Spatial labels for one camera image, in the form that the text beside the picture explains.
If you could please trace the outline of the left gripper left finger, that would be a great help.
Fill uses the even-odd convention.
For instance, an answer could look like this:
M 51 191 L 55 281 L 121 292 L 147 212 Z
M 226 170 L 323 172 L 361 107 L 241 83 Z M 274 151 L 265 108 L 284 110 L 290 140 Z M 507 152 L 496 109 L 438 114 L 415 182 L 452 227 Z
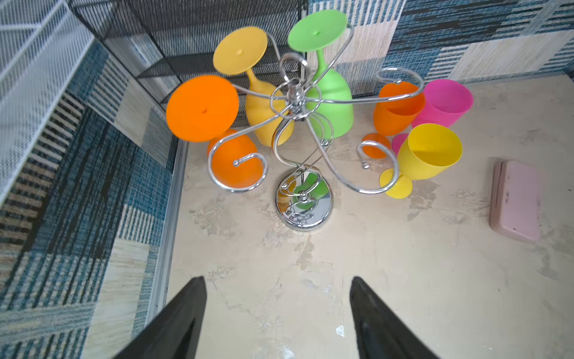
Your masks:
M 206 309 L 204 277 L 191 278 L 117 358 L 194 358 Z

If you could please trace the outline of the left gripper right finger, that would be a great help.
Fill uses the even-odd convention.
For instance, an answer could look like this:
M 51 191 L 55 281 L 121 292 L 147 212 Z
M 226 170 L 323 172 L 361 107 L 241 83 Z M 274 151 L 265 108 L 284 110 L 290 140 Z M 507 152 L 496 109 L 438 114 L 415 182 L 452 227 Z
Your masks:
M 358 276 L 351 283 L 350 302 L 360 358 L 438 359 Z

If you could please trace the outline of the chrome wine glass rack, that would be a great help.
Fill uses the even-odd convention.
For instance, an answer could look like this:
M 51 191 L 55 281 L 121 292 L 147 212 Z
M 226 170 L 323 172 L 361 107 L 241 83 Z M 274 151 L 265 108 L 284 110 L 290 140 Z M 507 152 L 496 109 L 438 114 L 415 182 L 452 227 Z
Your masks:
M 317 161 L 320 159 L 324 159 L 324 161 L 327 163 L 327 167 L 329 167 L 330 171 L 335 175 L 339 182 L 351 190 L 361 194 L 385 193 L 389 191 L 393 186 L 395 186 L 399 180 L 399 161 L 397 159 L 397 155 L 395 155 L 389 148 L 372 140 L 364 140 L 359 143 L 357 145 L 357 154 L 361 159 L 363 169 L 369 169 L 370 167 L 369 162 L 363 158 L 366 156 L 366 153 L 363 150 L 364 147 L 375 147 L 383 153 L 387 154 L 387 157 L 393 164 L 394 170 L 394 174 L 389 183 L 380 188 L 363 188 L 354 185 L 352 182 L 349 182 L 346 178 L 344 178 L 341 173 L 338 172 L 337 168 L 332 163 L 329 155 L 327 154 L 327 150 L 334 139 L 335 129 L 332 122 L 326 116 L 318 113 L 320 105 L 354 105 L 360 103 L 396 102 L 399 100 L 414 98 L 422 94 L 425 89 L 423 78 L 418 73 L 404 67 L 384 67 L 382 70 L 378 70 L 376 73 L 375 77 L 379 82 L 387 82 L 399 85 L 402 83 L 401 79 L 384 78 L 380 76 L 380 73 L 402 73 L 412 77 L 417 81 L 417 90 L 410 94 L 397 95 L 395 97 L 367 97 L 360 99 L 351 98 L 351 100 L 329 100 L 324 98 L 323 93 L 321 92 L 321 88 L 318 87 L 318 84 L 325 76 L 327 76 L 328 72 L 332 69 L 333 65 L 336 63 L 336 61 L 339 59 L 339 57 L 342 55 L 354 37 L 354 28 L 349 24 L 346 25 L 346 28 L 350 29 L 350 34 L 347 40 L 339 49 L 339 52 L 336 53 L 336 56 L 333 58 L 330 64 L 325 67 L 325 69 L 320 73 L 316 80 L 311 79 L 309 69 L 307 68 L 308 63 L 305 59 L 303 59 L 301 54 L 296 52 L 287 52 L 284 55 L 280 55 L 275 38 L 261 28 L 251 26 L 235 30 L 220 42 L 214 54 L 214 66 L 216 70 L 219 71 L 220 68 L 217 67 L 216 64 L 223 64 L 227 66 L 227 63 L 229 63 L 229 61 L 223 59 L 225 53 L 229 53 L 231 51 L 233 54 L 240 56 L 243 54 L 244 48 L 251 49 L 253 48 L 251 45 L 257 45 L 255 46 L 256 49 L 254 51 L 258 56 L 261 52 L 261 56 L 256 56 L 257 59 L 254 60 L 254 64 L 256 64 L 266 52 L 265 48 L 267 45 L 263 46 L 264 49 L 258 49 L 261 47 L 259 46 L 259 43 L 261 43 L 262 40 L 265 40 L 265 43 L 267 43 L 269 40 L 274 48 L 276 57 L 278 59 L 280 74 L 285 78 L 285 82 L 274 88 L 271 95 L 258 93 L 242 88 L 241 86 L 232 85 L 236 90 L 247 95 L 269 100 L 269 108 L 275 113 L 275 116 L 261 122 L 260 124 L 252 125 L 245 130 L 224 136 L 222 139 L 216 141 L 214 146 L 209 150 L 208 174 L 210 179 L 216 185 L 231 193 L 245 193 L 252 191 L 261 185 L 268 175 L 268 161 L 261 153 L 249 153 L 242 158 L 235 159 L 233 161 L 233 166 L 235 168 L 238 168 L 240 165 L 254 159 L 258 159 L 263 166 L 261 177 L 253 185 L 241 188 L 227 185 L 216 177 L 215 173 L 213 172 L 213 159 L 215 158 L 215 154 L 225 143 L 231 142 L 231 140 L 239 139 L 240 137 L 246 136 L 248 133 L 253 131 L 260 130 L 261 128 L 273 123 L 276 119 L 281 118 L 282 121 L 279 123 L 272 136 L 271 149 L 275 157 L 280 162 L 282 162 L 284 165 L 288 165 L 294 168 L 294 170 L 290 174 L 285 175 L 284 178 L 282 178 L 279 182 L 274 196 L 274 203 L 276 210 L 279 213 L 280 219 L 293 230 L 316 230 L 325 224 L 333 210 L 333 191 L 330 188 L 328 182 L 322 176 L 320 170 L 315 167 L 315 163 L 317 163 Z M 290 79 L 287 76 L 283 63 L 289 60 L 297 61 L 300 63 L 305 72 L 304 82 L 302 79 Z M 238 65 L 240 71 L 248 72 L 248 70 L 254 66 L 254 64 L 251 64 L 251 62 L 253 62 L 251 60 L 242 61 L 243 62 L 239 61 L 240 64 Z M 286 97 L 276 96 L 276 92 L 279 91 L 279 89 L 282 87 L 287 87 Z M 306 95 L 307 92 L 312 89 L 317 90 L 317 98 L 308 97 Z M 286 105 L 283 109 L 276 111 L 274 107 L 274 102 L 276 100 L 285 100 Z M 284 130 L 294 121 L 302 121 L 308 125 L 309 131 L 317 146 L 317 148 L 308 156 L 308 158 L 301 163 L 294 162 L 282 157 L 277 149 L 279 146 L 280 137 L 283 135 Z M 321 127 L 321 137 L 318 137 L 315 133 L 315 130 L 312 127 L 313 121 L 315 121 L 317 125 Z M 311 159 L 317 151 L 320 152 L 321 156 L 311 164 L 306 163 L 306 161 Z

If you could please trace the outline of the orange back wine glass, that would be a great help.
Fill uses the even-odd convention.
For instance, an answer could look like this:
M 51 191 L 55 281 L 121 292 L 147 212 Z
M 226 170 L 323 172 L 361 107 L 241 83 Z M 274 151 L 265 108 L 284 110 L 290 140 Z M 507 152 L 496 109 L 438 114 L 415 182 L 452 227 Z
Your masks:
M 186 142 L 215 144 L 236 134 L 231 126 L 239 113 L 239 96 L 232 83 L 220 76 L 198 76 L 184 82 L 174 91 L 166 110 L 167 125 L 172 133 Z M 222 184 L 245 188 L 256 184 L 264 165 L 249 159 L 235 166 L 236 160 L 257 152 L 249 136 L 228 140 L 212 157 L 212 172 Z

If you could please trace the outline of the orange wine glass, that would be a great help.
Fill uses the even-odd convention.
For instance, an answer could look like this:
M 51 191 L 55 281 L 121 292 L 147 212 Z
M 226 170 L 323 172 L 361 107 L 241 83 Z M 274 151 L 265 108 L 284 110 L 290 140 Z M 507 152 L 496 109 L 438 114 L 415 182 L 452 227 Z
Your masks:
M 395 97 L 402 94 L 411 94 L 417 91 L 417 86 L 409 82 L 400 84 L 384 85 L 379 93 L 379 97 Z M 414 121 L 425 107 L 425 96 L 419 94 L 405 100 L 378 103 L 375 106 L 373 122 L 375 133 L 367 134 L 363 140 L 377 141 L 384 146 L 390 146 L 388 136 L 395 136 Z
M 215 144 L 236 134 L 231 126 L 239 113 L 239 96 L 232 83 L 220 76 L 198 76 L 184 82 L 174 91 L 166 110 L 167 125 L 172 133 L 186 142 Z M 245 188 L 256 184 L 264 165 L 249 159 L 235 166 L 236 160 L 257 152 L 249 136 L 228 140 L 212 157 L 212 172 L 222 184 Z

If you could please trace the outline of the orange front wine glass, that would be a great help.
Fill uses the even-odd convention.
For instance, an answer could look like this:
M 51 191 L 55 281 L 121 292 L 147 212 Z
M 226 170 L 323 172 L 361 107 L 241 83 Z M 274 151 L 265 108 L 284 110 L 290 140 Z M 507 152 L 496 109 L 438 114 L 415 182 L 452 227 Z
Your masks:
M 417 86 L 409 82 L 400 84 L 384 85 L 379 93 L 379 97 L 395 97 L 402 94 L 411 94 L 417 91 Z M 388 136 L 395 136 L 414 121 L 425 107 L 425 96 L 419 94 L 405 100 L 378 103 L 375 106 L 373 122 L 375 133 L 367 134 L 363 140 L 377 141 L 384 146 L 390 146 Z

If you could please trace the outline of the pink wine glass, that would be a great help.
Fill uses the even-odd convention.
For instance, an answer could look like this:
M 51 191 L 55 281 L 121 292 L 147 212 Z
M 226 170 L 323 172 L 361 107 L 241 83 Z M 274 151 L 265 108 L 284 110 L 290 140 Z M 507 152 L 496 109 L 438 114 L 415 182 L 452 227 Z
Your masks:
M 474 104 L 471 91 L 464 85 L 450 79 L 429 82 L 424 90 L 425 107 L 411 123 L 438 124 L 446 128 L 454 125 Z

